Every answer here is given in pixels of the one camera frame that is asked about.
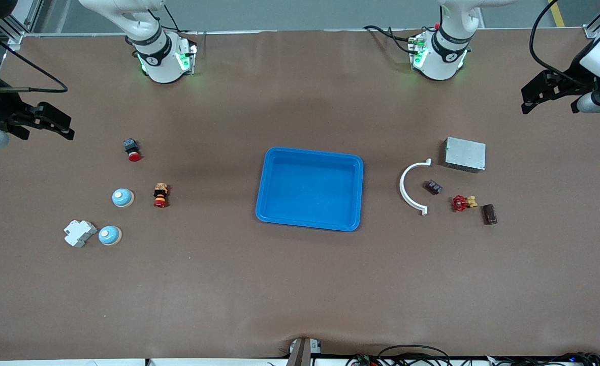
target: brown table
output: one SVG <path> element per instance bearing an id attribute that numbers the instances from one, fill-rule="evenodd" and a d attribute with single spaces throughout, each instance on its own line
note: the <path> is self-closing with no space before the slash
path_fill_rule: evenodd
<path id="1" fill-rule="evenodd" d="M 600 352 L 600 115 L 572 98 L 520 111 L 541 67 L 528 30 L 480 31 L 446 82 L 409 71 L 391 41 L 357 32 L 208 36 L 198 73 L 158 85 L 121 37 L 25 39 L 60 77 L 48 100 L 74 141 L 49 132 L 0 150 L 0 359 L 270 357 L 291 339 L 323 352 L 421 343 L 453 355 Z M 564 68 L 578 28 L 542 30 L 541 56 Z M 49 86 L 13 57 L 12 85 Z M 487 144 L 487 170 L 441 160 L 447 136 Z M 134 137 L 144 160 L 128 162 Z M 365 162 L 355 232 L 261 223 L 261 165 L 272 146 L 354 153 Z M 444 187 L 431 196 L 420 187 Z M 153 208 L 153 187 L 171 186 Z M 136 199 L 116 208 L 126 187 Z M 453 212 L 453 195 L 492 203 Z M 81 249 L 72 218 L 123 239 Z"/>

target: white c-shaped object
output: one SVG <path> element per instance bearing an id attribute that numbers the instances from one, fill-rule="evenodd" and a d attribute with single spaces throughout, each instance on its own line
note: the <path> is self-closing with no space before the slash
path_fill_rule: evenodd
<path id="1" fill-rule="evenodd" d="M 401 193 L 401 197 L 404 198 L 404 201 L 406 201 L 407 204 L 409 204 L 413 208 L 416 208 L 416 209 L 422 211 L 422 216 L 426 216 L 426 214 L 428 213 L 428 207 L 424 206 L 423 204 L 418 204 L 417 202 L 415 202 L 415 200 L 412 199 L 406 193 L 406 188 L 404 187 L 404 180 L 406 179 L 406 174 L 414 167 L 430 167 L 430 158 L 426 159 L 425 162 L 415 163 L 415 164 L 407 167 L 406 170 L 404 170 L 404 173 L 401 175 L 401 178 L 399 179 L 399 192 Z"/>

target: orange and black toy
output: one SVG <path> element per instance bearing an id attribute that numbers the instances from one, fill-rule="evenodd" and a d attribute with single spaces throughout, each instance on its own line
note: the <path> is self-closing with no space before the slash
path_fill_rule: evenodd
<path id="1" fill-rule="evenodd" d="M 153 202 L 153 206 L 158 208 L 167 207 L 167 196 L 169 195 L 169 186 L 166 183 L 158 183 L 155 185 L 155 193 L 153 197 L 155 197 L 155 202 Z"/>

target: blue tray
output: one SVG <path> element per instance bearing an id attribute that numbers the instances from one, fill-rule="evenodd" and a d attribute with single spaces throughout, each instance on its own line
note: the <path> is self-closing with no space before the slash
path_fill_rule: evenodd
<path id="1" fill-rule="evenodd" d="M 262 222 L 353 231 L 362 192 L 358 156 L 274 147 L 263 162 L 256 214 Z"/>

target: gray box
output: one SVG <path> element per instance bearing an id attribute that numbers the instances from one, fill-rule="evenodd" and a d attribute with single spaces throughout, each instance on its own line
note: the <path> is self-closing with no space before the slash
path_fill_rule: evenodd
<path id="1" fill-rule="evenodd" d="M 444 146 L 446 167 L 470 173 L 485 170 L 485 144 L 447 137 Z"/>

